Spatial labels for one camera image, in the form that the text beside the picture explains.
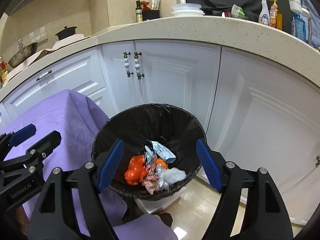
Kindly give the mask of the white plastic container stack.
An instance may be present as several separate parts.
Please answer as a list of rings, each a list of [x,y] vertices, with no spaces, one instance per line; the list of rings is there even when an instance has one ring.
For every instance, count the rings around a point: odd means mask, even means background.
[[[200,4],[180,3],[173,5],[171,9],[174,17],[191,17],[204,15],[204,12],[201,10]]]

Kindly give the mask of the black red utensil box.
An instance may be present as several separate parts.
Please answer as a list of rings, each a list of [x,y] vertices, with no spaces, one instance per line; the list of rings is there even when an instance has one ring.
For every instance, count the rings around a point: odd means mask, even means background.
[[[155,20],[160,18],[159,10],[145,10],[142,11],[143,21]]]

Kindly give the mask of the clear plastic wrap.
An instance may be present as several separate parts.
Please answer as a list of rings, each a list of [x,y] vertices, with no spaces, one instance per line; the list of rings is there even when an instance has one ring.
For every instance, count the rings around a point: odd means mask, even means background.
[[[165,171],[167,169],[162,164],[156,165],[156,175],[157,175],[157,191],[168,190],[169,184],[164,180]]]

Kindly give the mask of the orange soap pump bottle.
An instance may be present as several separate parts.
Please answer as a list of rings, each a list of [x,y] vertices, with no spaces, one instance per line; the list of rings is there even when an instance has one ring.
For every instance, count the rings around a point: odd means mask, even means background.
[[[283,15],[278,10],[277,0],[270,0],[272,5],[270,7],[270,27],[278,30],[283,29]]]

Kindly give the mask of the orange plastic bag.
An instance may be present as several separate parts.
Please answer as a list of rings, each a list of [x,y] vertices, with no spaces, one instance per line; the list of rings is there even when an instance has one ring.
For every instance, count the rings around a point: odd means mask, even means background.
[[[125,180],[129,185],[141,183],[148,174],[145,168],[144,155],[133,156],[129,162],[128,170],[125,172]]]
[[[163,159],[161,159],[161,158],[158,158],[158,159],[156,160],[156,165],[158,165],[158,164],[161,164],[165,169],[168,168],[168,164],[167,164]]]

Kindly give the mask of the cooking oil bottle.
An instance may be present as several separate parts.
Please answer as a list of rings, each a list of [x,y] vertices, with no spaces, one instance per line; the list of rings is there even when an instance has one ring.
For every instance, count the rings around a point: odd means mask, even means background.
[[[8,75],[7,64],[4,62],[3,57],[0,56],[0,82],[1,82],[1,87],[6,82],[7,75]]]

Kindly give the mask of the white spray bottle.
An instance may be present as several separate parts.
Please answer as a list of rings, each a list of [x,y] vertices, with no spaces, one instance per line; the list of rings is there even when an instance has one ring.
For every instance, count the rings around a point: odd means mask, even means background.
[[[269,13],[269,9],[268,9],[268,5],[267,5],[267,1],[266,0],[261,0],[261,12],[258,18],[258,23],[262,24],[262,25],[266,25],[269,26],[270,25],[270,13]]]

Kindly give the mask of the black cast iron pot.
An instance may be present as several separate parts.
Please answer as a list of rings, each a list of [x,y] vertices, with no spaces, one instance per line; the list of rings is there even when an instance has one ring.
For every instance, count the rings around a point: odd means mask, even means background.
[[[70,37],[74,34],[76,34],[76,26],[73,27],[68,27],[65,26],[60,32],[56,33],[55,35],[57,36],[58,40],[61,41],[67,37]]]

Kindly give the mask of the purple tablecloth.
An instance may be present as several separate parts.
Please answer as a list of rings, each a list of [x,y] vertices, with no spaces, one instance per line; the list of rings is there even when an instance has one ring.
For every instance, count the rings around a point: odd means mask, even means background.
[[[72,90],[60,91],[37,103],[13,120],[1,133],[16,132],[29,124],[36,126],[30,139],[13,148],[7,158],[25,154],[26,150],[52,131],[61,134],[61,143],[44,159],[43,176],[47,179],[55,167],[76,170],[91,161],[91,149],[98,131],[108,116],[91,99]],[[176,239],[177,236],[157,215],[140,215],[125,222],[129,210],[125,201],[110,189],[100,200],[119,239]]]

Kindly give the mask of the white blue milk pouch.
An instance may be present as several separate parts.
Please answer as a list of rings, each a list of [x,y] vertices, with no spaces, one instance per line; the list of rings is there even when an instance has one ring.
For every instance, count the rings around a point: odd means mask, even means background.
[[[147,164],[151,163],[152,157],[160,157],[165,163],[172,164],[176,160],[176,156],[164,145],[157,141],[151,141],[152,146],[144,146],[144,158]]]

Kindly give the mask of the dark sauce bottle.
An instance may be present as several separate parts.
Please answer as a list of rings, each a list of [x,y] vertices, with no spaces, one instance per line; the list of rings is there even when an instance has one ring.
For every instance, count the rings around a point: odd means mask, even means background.
[[[136,21],[137,23],[143,22],[143,11],[140,1],[136,1]]]

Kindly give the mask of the black lined trash bin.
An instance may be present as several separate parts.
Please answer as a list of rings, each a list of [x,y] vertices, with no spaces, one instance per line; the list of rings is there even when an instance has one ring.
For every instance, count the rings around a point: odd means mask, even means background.
[[[201,168],[196,143],[206,139],[199,120],[188,111],[169,104],[148,103],[128,108],[110,118],[97,133],[92,146],[92,159],[110,149],[120,139],[124,154],[109,188],[122,197],[156,201],[172,196],[191,181]],[[167,190],[149,194],[142,184],[129,185],[124,177],[130,159],[141,155],[145,146],[159,142],[175,155],[169,168],[178,168],[187,177],[170,185]]]

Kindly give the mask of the metal wok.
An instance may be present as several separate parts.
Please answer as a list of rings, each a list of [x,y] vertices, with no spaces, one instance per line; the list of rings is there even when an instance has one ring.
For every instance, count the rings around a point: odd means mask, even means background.
[[[18,40],[18,51],[9,60],[9,66],[11,68],[16,68],[19,64],[29,58],[31,55],[35,54],[37,51],[38,43],[33,42],[27,46],[24,45],[22,39]]]

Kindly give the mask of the red white checkered wrapper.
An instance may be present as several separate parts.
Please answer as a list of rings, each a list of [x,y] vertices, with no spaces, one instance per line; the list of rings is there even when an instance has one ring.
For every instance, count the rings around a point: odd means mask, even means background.
[[[147,175],[142,180],[142,185],[146,188],[149,194],[153,195],[155,191],[159,191],[157,183],[159,176],[156,174],[156,161],[158,157],[153,154],[151,161],[145,165]]]

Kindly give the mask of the white tissue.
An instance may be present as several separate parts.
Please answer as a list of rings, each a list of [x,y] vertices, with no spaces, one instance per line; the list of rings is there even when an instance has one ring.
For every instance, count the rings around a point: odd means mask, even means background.
[[[168,183],[169,185],[173,185],[176,182],[184,180],[187,175],[185,171],[179,170],[178,168],[171,168],[171,169],[166,169],[163,172],[163,180]]]

